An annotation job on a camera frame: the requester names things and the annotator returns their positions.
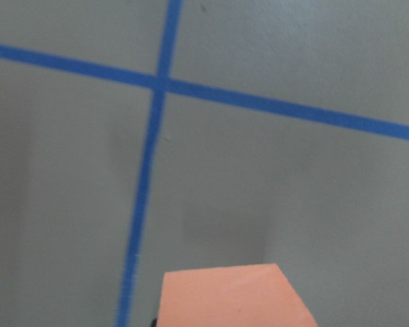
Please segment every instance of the blue tape line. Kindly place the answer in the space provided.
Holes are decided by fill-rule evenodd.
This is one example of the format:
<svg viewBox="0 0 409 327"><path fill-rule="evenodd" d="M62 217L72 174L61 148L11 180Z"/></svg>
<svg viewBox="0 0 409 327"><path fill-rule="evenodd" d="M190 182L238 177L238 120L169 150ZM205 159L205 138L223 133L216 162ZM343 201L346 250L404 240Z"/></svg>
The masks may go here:
<svg viewBox="0 0 409 327"><path fill-rule="evenodd" d="M131 317L133 293L136 283L136 271L138 269L138 256L142 232L144 230L147 202L149 200L149 188L151 178L151 166L155 154L157 137L160 132L162 121L162 108L164 107L165 92L155 91L151 103L149 122L147 125L147 137L142 154L138 189L135 195L135 207L133 211L132 229L129 234L125 268L117 311L117 327L126 327Z"/></svg>
<svg viewBox="0 0 409 327"><path fill-rule="evenodd" d="M162 37L159 63L157 65L157 79L162 86L166 84L170 73L172 54L175 48L176 32L179 25L181 4L182 0L170 0L167 7L164 35ZM127 245L125 268L121 283L121 293L117 311L117 327L127 327L129 319L132 317L131 310L134 299L136 271L138 270L140 245L142 233L144 231L147 203L149 200L151 167L153 165L155 148L161 129L164 102L165 90L153 90L149 124L147 125L147 135L144 153L142 155L138 189L135 197L135 207L132 215L132 230Z"/></svg>
<svg viewBox="0 0 409 327"><path fill-rule="evenodd" d="M270 112L272 114L280 114L306 121L315 121L317 123L409 140L409 125L390 123L388 121L304 106L301 104L292 104L290 102L283 102L235 91L227 91L215 87L206 87L180 80L169 80L166 89L168 92L188 97L196 97L198 99L210 100L262 112Z"/></svg>
<svg viewBox="0 0 409 327"><path fill-rule="evenodd" d="M170 43L166 42L165 47L172 48ZM228 91L215 87L206 87L199 84L184 82L180 80L170 80L167 77L155 77L152 75L133 72L126 69L109 67L97 63L87 63L76 59L44 54L41 52L23 50L11 46L0 44L0 58L21 63L29 63L32 65L57 69L65 72L81 74L104 80L131 84L138 87L148 87L153 90L166 89L168 92L185 95L188 97L196 97L199 99L221 102L233 106L240 106L273 114L291 116L294 118L325 123L368 133L390 136L402 140L409 140L409 125L402 125L378 119L371 119L353 114L345 114L332 110L324 110L315 107L302 106L291 104L276 99L269 99L246 93ZM160 61L158 73L169 73L169 65L167 65L168 56L164 56L164 61Z"/></svg>
<svg viewBox="0 0 409 327"><path fill-rule="evenodd" d="M179 26L182 0L170 0L167 8L164 36L159 53L157 77L167 78L170 75L172 56L175 50L176 32Z"/></svg>
<svg viewBox="0 0 409 327"><path fill-rule="evenodd" d="M101 78L103 80L111 80L113 82L136 85L138 87L155 89L160 83L155 76L149 74L133 72L107 65L99 65L97 63L89 63L86 61L60 57L32 50L24 50L12 46L5 46L3 44L0 44L0 58Z"/></svg>

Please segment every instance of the orange block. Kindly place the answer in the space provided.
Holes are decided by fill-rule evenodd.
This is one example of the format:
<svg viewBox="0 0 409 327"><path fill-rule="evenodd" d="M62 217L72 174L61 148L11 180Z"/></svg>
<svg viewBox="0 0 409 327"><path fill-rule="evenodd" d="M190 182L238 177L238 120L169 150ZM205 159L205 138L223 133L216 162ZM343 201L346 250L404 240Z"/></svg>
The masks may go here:
<svg viewBox="0 0 409 327"><path fill-rule="evenodd" d="M317 327L276 264L168 272L157 327Z"/></svg>

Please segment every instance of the blue painter's tape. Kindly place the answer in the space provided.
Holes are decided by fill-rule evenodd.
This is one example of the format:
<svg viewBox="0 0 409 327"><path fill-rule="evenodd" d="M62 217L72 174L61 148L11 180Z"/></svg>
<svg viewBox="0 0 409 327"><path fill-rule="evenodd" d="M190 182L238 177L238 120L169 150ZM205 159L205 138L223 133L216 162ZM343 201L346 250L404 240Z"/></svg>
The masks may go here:
<svg viewBox="0 0 409 327"><path fill-rule="evenodd" d="M159 63L157 65L157 79L161 88L164 88L172 61L172 54L175 48L176 32L179 25L181 12L181 0L170 0L167 7L164 34L160 48ZM138 259L142 233L144 232L147 203L150 193L151 167L155 154L157 139L162 124L164 113L165 90L153 90L149 124L147 125L147 135L142 155L138 189L135 197L135 207L132 215L132 230L127 245L125 258L125 268L117 311L117 327L127 327L129 319L132 317L132 305L136 283L136 271L138 270Z"/></svg>
<svg viewBox="0 0 409 327"><path fill-rule="evenodd" d="M129 243L124 263L125 268L117 312L117 327L126 327L130 318L130 310L132 308L133 292L136 282L136 270L138 268L138 256L140 253L140 244L144 229L145 215L147 213L147 202L149 199L151 166L155 154L157 138L160 132L164 101L165 92L155 91L147 125L144 153L142 155L138 188L135 195L135 207L132 213L132 230L129 235Z"/></svg>
<svg viewBox="0 0 409 327"><path fill-rule="evenodd" d="M175 50L177 28L179 26L182 0L170 0L167 7L167 15L164 36L159 53L157 65L157 77L166 79L170 75L172 56Z"/></svg>
<svg viewBox="0 0 409 327"><path fill-rule="evenodd" d="M199 84L182 82L180 80L169 80L166 89L168 92L186 95L188 97L196 97L232 106L303 119L306 121L314 121L317 123L409 140L409 125L390 123L388 121L304 106L301 104L292 104L290 102L268 99L235 91L227 91L215 87L206 87Z"/></svg>
<svg viewBox="0 0 409 327"><path fill-rule="evenodd" d="M155 89L159 85L159 80L152 75L133 72L126 69L89 63L77 59L60 57L42 52L24 50L0 44L0 59L28 63L36 66L57 69L65 72L111 80L138 87Z"/></svg>

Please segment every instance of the painted surface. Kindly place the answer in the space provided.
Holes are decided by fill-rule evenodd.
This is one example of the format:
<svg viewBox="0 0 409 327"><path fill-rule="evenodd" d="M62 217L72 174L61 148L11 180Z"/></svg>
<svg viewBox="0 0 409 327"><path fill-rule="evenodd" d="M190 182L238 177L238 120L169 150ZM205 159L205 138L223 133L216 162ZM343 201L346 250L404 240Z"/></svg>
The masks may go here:
<svg viewBox="0 0 409 327"><path fill-rule="evenodd" d="M155 75L165 7L0 1L0 43ZM176 81L408 126L409 1L185 1L171 77L130 326L167 270L261 262L320 326L409 326L409 141ZM0 60L0 326L118 323L151 96Z"/></svg>

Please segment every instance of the gray wall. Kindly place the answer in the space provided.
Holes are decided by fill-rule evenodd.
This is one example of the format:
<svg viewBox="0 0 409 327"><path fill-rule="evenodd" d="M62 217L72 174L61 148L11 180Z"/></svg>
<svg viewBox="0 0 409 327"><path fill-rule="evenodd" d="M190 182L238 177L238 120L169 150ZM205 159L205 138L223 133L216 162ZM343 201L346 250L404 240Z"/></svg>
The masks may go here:
<svg viewBox="0 0 409 327"><path fill-rule="evenodd" d="M165 5L0 1L0 42L153 74ZM409 1L185 1L172 75L409 124ZM0 60L0 326L112 326L150 96ZM321 326L409 326L409 142L168 95L131 325L261 262Z"/></svg>

